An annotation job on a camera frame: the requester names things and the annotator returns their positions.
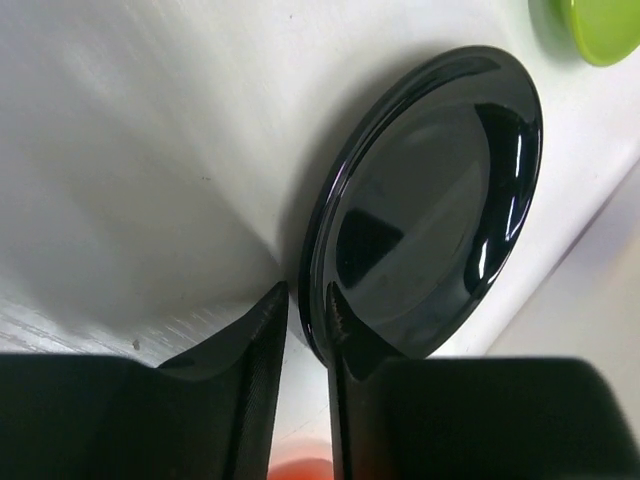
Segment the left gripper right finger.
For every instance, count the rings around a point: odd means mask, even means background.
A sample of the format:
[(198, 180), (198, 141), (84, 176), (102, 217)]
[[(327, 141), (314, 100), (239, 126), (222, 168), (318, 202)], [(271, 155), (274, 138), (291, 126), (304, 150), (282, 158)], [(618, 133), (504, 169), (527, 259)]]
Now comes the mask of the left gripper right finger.
[(326, 293), (338, 479), (621, 479), (625, 418), (572, 358), (411, 359)]

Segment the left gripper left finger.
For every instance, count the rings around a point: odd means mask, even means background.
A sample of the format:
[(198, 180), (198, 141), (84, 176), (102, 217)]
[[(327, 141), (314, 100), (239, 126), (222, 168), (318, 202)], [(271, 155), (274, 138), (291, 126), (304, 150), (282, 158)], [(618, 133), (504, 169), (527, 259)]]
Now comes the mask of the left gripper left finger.
[(5, 479), (263, 479), (289, 293), (151, 367), (121, 356), (5, 354)]

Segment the black plate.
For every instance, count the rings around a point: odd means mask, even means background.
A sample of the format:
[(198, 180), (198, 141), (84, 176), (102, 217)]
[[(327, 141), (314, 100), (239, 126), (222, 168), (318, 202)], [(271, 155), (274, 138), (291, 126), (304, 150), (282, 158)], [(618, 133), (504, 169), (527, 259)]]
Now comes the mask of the black plate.
[(298, 308), (317, 359), (330, 284), (404, 355), (443, 345), (515, 247), (542, 146), (534, 81), (502, 49), (444, 52), (387, 90), (337, 155), (305, 234)]

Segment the green plate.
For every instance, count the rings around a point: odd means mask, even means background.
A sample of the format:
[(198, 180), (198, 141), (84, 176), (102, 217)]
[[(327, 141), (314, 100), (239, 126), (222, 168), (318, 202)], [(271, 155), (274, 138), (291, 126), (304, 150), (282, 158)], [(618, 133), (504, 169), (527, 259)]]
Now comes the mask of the green plate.
[(581, 57), (608, 67), (639, 47), (639, 0), (551, 1)]

